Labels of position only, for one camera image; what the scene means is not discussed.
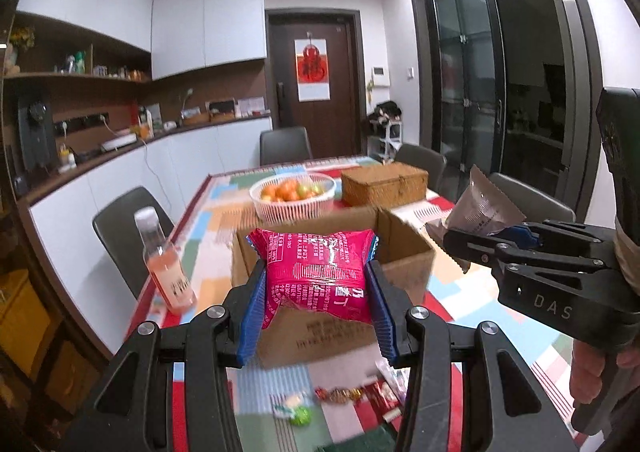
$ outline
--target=white bottle cap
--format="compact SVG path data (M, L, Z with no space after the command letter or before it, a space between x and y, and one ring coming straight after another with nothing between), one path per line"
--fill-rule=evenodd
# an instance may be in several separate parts
M136 220L136 226L140 231L149 231L156 229L160 223L158 213L154 207L146 207L134 213L133 218Z

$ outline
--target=colorful tablecloth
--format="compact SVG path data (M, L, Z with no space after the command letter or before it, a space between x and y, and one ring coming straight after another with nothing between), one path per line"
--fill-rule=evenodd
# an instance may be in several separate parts
M222 303L231 287L230 242L239 228L255 226L248 190L258 180L278 173L321 172L337 181L335 207L340 202L342 170L377 164L366 157L313 161L300 165L256 169L231 175L209 177L174 229L173 239L182 252L182 266L190 277L198 298L196 308L177 317L167 312L162 298L148 282L131 327L148 319L161 327L189 322L210 305ZM400 218L412 223L428 239L424 223L444 217L452 204L429 191L426 199L396 209ZM540 380L565 421L572 414L569 394L569 363L572 341L497 302L498 289L488 268L473 265L463 275L458 265L436 244L433 271L423 304L446 321L476 327L484 320L495 321L514 343ZM312 423L293 427L274 418L273 405L289 394L311 392L316 387L356 387L376 374L375 361L381 358L377 345L320 362L264 370L258 361L241 370L228 369L236 422L246 452L314 452L316 447L340 442L378 425L368 403L312 407ZM174 445L186 451L184 435L184 366L174 368ZM449 450L460 450L462 428L462 375L452 366L452 424Z

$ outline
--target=gray chair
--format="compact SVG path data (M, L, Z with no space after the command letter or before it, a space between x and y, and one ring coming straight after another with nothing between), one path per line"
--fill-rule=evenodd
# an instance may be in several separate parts
M313 159L304 127L278 128L260 133L260 166L300 163Z
M571 208L527 183L498 172L491 174L489 180L527 216L527 221L541 223L550 219L575 222L575 212Z
M422 168L429 173L428 186L434 192L438 191L440 180L447 166L447 158L430 148L402 143L394 161Z
M174 229L174 223L144 187L134 188L118 197L104 207L93 221L98 239L136 298L142 292L149 272L142 258L144 246L133 215L145 207L156 209L162 231L169 236Z

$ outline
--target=metal screw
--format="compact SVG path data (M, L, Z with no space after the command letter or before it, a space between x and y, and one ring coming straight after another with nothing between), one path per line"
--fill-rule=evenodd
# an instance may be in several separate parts
M491 321L482 322L480 324L480 328L482 329L482 331L484 331L488 335L495 335L498 332L497 324L495 324L494 322L491 322Z
M411 313L412 317L417 318L418 320L424 320L425 318L429 317L429 310L422 306L412 307L409 313Z
M153 322L143 322L138 326L138 333L142 336L150 335L156 328Z
M222 318L225 315L225 308L222 306L211 306L207 309L207 316L209 318Z

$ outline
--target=flower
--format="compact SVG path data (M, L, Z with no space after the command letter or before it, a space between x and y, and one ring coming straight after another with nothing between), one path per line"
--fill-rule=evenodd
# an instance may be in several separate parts
M28 51L36 45L35 30L33 27L18 27L11 31L9 41L16 48Z

